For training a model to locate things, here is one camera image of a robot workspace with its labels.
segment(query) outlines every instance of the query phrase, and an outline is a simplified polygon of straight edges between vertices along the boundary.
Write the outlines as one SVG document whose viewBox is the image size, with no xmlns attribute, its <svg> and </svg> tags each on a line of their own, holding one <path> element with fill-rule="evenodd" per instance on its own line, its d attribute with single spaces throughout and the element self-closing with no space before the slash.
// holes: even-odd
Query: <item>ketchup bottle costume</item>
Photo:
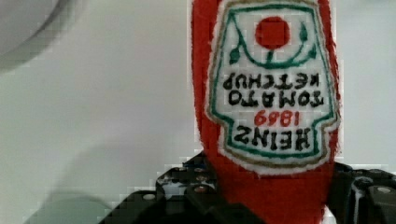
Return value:
<svg viewBox="0 0 396 224">
<path fill-rule="evenodd" d="M 340 122 L 329 0 L 194 0 L 191 30 L 219 193 L 268 224 L 319 224 Z"/>
</svg>

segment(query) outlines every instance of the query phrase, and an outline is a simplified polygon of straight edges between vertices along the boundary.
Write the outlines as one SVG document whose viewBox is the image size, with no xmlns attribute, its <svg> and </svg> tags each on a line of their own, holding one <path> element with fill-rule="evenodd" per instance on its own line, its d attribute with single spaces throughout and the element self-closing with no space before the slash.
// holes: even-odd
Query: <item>white wall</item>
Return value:
<svg viewBox="0 0 396 224">
<path fill-rule="evenodd" d="M 396 1 L 334 3 L 344 162 L 396 171 Z M 0 223 L 65 194 L 115 206 L 197 153 L 187 5 L 73 0 L 0 58 Z"/>
</svg>

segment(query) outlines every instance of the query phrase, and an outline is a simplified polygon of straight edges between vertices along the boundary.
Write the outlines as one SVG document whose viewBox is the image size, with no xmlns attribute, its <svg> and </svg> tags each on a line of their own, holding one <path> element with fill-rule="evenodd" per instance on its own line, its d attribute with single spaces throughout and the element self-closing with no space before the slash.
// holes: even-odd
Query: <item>heinz logo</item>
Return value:
<svg viewBox="0 0 396 224">
<path fill-rule="evenodd" d="M 329 159 L 337 103 L 314 1 L 228 0 L 213 42 L 207 114 L 220 152 L 259 174 Z"/>
</svg>

